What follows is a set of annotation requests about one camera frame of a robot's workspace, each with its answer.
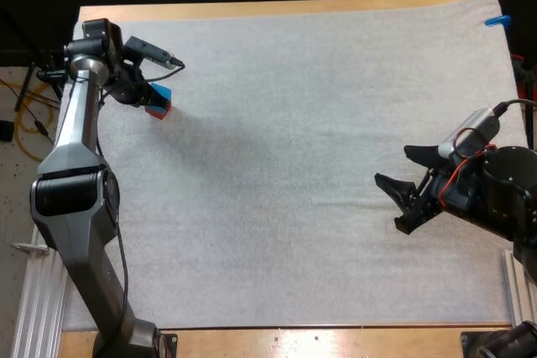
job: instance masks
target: floor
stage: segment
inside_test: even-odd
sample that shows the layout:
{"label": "floor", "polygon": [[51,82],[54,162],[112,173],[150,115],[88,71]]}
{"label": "floor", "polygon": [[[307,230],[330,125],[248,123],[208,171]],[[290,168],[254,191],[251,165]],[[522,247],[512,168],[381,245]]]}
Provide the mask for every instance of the floor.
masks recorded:
{"label": "floor", "polygon": [[[26,69],[24,67],[0,67],[0,79],[15,84],[13,89],[19,92]],[[42,83],[35,77],[30,81],[30,89],[36,89]],[[49,88],[41,93],[55,99]],[[0,84],[0,120],[13,122],[16,98],[4,85]],[[49,136],[55,138],[57,111],[50,111],[47,106],[32,101],[29,109],[37,118],[47,123]],[[35,128],[33,118],[27,112],[23,123],[28,128]],[[38,133],[20,133],[21,143],[30,153],[43,158],[52,148],[49,140]],[[29,242],[34,223],[29,214],[28,194],[30,185],[35,180],[39,163],[27,157],[13,139],[10,143],[0,142],[0,351],[10,351],[13,332],[17,321],[18,302],[23,287],[27,256],[11,247],[13,242]]]}

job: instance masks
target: black cable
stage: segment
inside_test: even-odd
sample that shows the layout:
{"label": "black cable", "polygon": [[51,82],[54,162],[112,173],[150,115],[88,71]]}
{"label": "black cable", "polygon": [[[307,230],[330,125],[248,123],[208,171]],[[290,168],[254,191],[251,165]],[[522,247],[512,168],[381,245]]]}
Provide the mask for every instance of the black cable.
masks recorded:
{"label": "black cable", "polygon": [[[96,139],[96,147],[97,152],[99,152],[99,155],[104,158],[104,154],[102,153],[101,144],[99,142],[99,136],[97,135]],[[99,351],[95,354],[95,358],[102,357],[104,352],[110,348],[110,345],[112,345],[113,341],[116,339],[117,334],[121,331],[121,326],[123,324],[123,321],[125,320],[125,315],[127,314],[127,306],[128,306],[128,270],[127,270],[127,258],[125,257],[125,249],[123,247],[123,239],[121,236],[121,230],[119,229],[119,217],[117,218],[116,222],[116,228],[117,228],[117,243],[119,243],[119,252],[121,254],[121,263],[123,265],[123,306],[121,307],[121,313],[119,315],[119,320],[117,322],[116,329],[112,332],[110,337],[108,337],[104,342],[102,343],[101,348],[99,348]]]}
{"label": "black cable", "polygon": [[102,155],[101,144],[99,143],[99,137],[97,137],[97,152],[99,152],[99,155],[104,158],[104,155]]}
{"label": "black cable", "polygon": [[[4,84],[9,90],[11,90],[11,92],[13,93],[14,96],[17,97],[18,99],[18,94],[17,92],[13,89],[13,87],[11,87],[7,82],[5,82],[4,80],[0,79],[0,83]],[[30,115],[32,115],[32,117],[34,118],[34,125],[35,127],[37,128],[37,130],[39,131],[40,134],[42,134],[43,136],[45,136],[46,138],[49,139],[49,142],[51,144],[54,144],[54,141],[49,137],[49,132],[47,132],[47,129],[46,127],[44,126],[44,124],[35,116],[35,114],[32,112],[32,110],[30,108],[28,108],[26,105],[24,105],[24,108],[26,109],[26,111],[29,112]]]}
{"label": "black cable", "polygon": [[507,108],[509,107],[509,105],[513,105],[513,104],[525,104],[527,106],[532,106],[533,108],[537,108],[537,102],[535,101],[526,100],[524,98],[515,98],[513,100],[503,101],[497,104],[493,108],[494,115],[496,115],[497,117],[501,117],[507,111]]}
{"label": "black cable", "polygon": [[172,71],[171,73],[168,73],[167,75],[162,75],[160,77],[154,77],[153,79],[147,79],[146,82],[151,83],[154,81],[161,81],[161,80],[171,77],[172,75],[176,75],[177,73],[179,73],[185,68],[185,64],[183,64],[183,62],[180,62],[180,63],[181,65],[179,65],[179,67],[175,69],[174,71]]}

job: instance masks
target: blue clip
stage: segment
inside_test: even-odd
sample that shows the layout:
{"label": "blue clip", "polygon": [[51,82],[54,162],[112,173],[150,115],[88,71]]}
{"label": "blue clip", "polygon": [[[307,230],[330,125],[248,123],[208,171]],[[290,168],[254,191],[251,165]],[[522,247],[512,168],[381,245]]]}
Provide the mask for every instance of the blue clip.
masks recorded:
{"label": "blue clip", "polygon": [[502,24],[503,28],[507,31],[509,29],[509,25],[511,25],[511,16],[504,14],[503,16],[490,18],[485,22],[485,25],[487,27],[491,27],[493,25]]}

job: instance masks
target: red object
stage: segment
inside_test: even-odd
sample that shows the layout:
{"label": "red object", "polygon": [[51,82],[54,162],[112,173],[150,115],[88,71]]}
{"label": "red object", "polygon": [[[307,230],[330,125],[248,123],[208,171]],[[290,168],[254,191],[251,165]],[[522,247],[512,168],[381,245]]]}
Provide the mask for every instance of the red object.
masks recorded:
{"label": "red object", "polygon": [[166,110],[163,112],[155,111],[153,108],[147,107],[147,106],[144,109],[149,115],[151,115],[152,117],[156,117],[157,119],[160,119],[162,121],[170,108],[171,108],[171,102],[168,103],[168,105],[166,106]]}

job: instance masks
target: red wire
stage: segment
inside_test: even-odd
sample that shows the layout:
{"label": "red wire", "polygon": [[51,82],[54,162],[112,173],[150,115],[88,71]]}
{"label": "red wire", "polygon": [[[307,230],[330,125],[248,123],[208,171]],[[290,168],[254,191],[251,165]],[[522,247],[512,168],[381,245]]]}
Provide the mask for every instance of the red wire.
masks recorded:
{"label": "red wire", "polygon": [[[496,148],[496,144],[493,144],[493,143],[489,143],[485,146],[485,150],[494,150],[495,148]],[[483,155],[483,153],[485,153],[485,150],[477,152],[476,155],[472,158],[480,157],[481,155]],[[453,181],[455,180],[455,178],[459,176],[459,173],[461,172],[462,167],[468,161],[470,161],[470,159],[466,158],[461,163],[459,163],[457,167],[455,168],[455,170],[453,171],[453,174],[451,174],[451,177],[447,180],[446,184],[442,186],[442,190],[440,191],[440,194],[438,195],[438,202],[441,204],[443,208],[446,208],[447,206],[446,202],[444,201],[444,193],[453,184]]]}
{"label": "red wire", "polygon": [[465,159],[461,163],[459,163],[459,165],[457,165],[457,167],[453,171],[453,174],[451,174],[451,177],[448,179],[446,184],[442,187],[442,190],[440,191],[440,194],[438,195],[438,201],[440,202],[442,207],[446,208],[446,202],[444,201],[444,193],[446,192],[447,188],[449,188],[453,184],[455,177],[458,176],[459,172],[461,171],[461,168],[467,162],[468,162],[468,159]]}

